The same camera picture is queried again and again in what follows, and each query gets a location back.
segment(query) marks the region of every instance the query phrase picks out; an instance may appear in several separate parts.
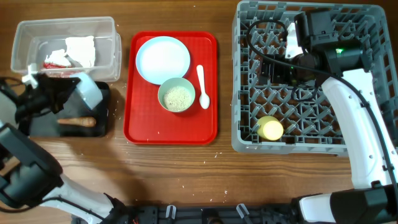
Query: plastic spoon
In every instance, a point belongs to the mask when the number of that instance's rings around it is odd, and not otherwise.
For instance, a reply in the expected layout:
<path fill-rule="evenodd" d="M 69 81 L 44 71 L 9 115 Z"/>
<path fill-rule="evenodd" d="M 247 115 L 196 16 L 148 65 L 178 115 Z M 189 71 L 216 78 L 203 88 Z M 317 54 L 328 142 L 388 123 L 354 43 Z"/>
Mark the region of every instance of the plastic spoon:
<path fill-rule="evenodd" d="M 205 90 L 205 72 L 203 71 L 202 65 L 197 66 L 197 72 L 198 72 L 198 79 L 199 79 L 200 91 L 201 91 L 201 95 L 199 97 L 199 103 L 203 109 L 207 109 L 207 108 L 209 108 L 209 105 L 210 105 L 210 98 L 206 94 L 206 90 Z"/>

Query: black cutting board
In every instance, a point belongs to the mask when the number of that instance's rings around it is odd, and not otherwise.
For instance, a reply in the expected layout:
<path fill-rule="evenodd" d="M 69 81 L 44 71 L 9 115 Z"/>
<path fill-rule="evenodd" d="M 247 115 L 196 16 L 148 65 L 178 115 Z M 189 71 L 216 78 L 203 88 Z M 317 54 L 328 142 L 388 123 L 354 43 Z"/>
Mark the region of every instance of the black cutting board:
<path fill-rule="evenodd" d="M 59 113 L 49 113 L 39 118 L 32 118 L 30 122 L 24 121 L 20 123 L 19 129 L 29 136 L 35 137 L 101 137 L 106 135 L 111 92 L 108 84 L 104 82 L 96 82 L 96 84 L 102 92 L 103 100 L 93 110 L 88 109 L 79 94 L 74 91 Z M 57 122 L 61 118 L 81 118 L 85 116 L 95 118 L 95 127 L 64 125 Z"/>

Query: plastic storage bin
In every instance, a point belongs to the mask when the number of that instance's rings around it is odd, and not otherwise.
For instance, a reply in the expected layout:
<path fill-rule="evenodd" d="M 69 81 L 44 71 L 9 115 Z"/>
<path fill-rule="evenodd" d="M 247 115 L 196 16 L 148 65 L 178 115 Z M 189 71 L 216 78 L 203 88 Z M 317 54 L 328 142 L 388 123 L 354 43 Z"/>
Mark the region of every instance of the plastic storage bin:
<path fill-rule="evenodd" d="M 256 69 L 258 56 L 246 42 L 246 31 L 256 20 L 278 19 L 287 27 L 294 16 L 307 10 L 328 8 L 340 39 L 359 39 L 373 61 L 372 74 L 377 102 L 390 137 L 398 146 L 398 80 L 386 15 L 380 6 L 355 4 L 319 4 L 301 2 L 241 1 L 232 24 L 233 100 L 232 146 L 238 152 L 288 154 L 317 152 L 347 156 L 338 121 L 322 89 L 310 102 L 290 99 L 291 86 L 259 85 Z M 252 43 L 267 54 L 284 54 L 285 42 L 273 23 L 257 26 Z M 311 95 L 303 89 L 298 98 Z M 285 132 L 278 141 L 266 141 L 256 131 L 258 119 L 272 115 L 280 120 Z"/>
<path fill-rule="evenodd" d="M 94 36 L 94 67 L 45 69 L 43 62 L 54 50 L 67 46 L 67 37 Z M 41 72 L 59 76 L 70 72 L 86 72 L 96 81 L 113 82 L 121 69 L 121 40 L 112 17 L 84 17 L 22 21 L 18 24 L 12 47 L 11 70 L 27 74 L 27 66 L 36 63 Z"/>

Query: white bowl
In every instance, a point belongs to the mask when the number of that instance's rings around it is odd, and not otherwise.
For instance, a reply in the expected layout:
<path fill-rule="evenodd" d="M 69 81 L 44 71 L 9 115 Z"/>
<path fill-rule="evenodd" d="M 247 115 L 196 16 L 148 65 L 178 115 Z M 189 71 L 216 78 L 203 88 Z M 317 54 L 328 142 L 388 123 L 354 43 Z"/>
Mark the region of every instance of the white bowl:
<path fill-rule="evenodd" d="M 136 67 L 142 78 L 161 85 L 171 78 L 182 78 L 189 69 L 187 47 L 173 37 L 155 37 L 138 50 Z"/>

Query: red tray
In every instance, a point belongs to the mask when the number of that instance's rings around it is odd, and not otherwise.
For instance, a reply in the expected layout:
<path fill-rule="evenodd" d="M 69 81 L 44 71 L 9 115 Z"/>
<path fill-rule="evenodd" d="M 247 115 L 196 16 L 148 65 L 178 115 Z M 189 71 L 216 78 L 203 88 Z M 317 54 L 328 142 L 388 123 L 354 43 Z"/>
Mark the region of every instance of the red tray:
<path fill-rule="evenodd" d="M 145 81 L 137 71 L 136 55 L 149 39 L 169 36 L 187 47 L 191 63 L 184 78 L 195 87 L 192 106 L 182 113 L 171 113 L 157 99 L 158 85 Z M 197 65 L 205 69 L 205 88 L 210 97 L 207 110 L 199 104 Z M 217 41 L 207 32 L 144 31 L 131 40 L 127 81 L 124 135 L 135 144 L 208 144 L 217 135 Z"/>

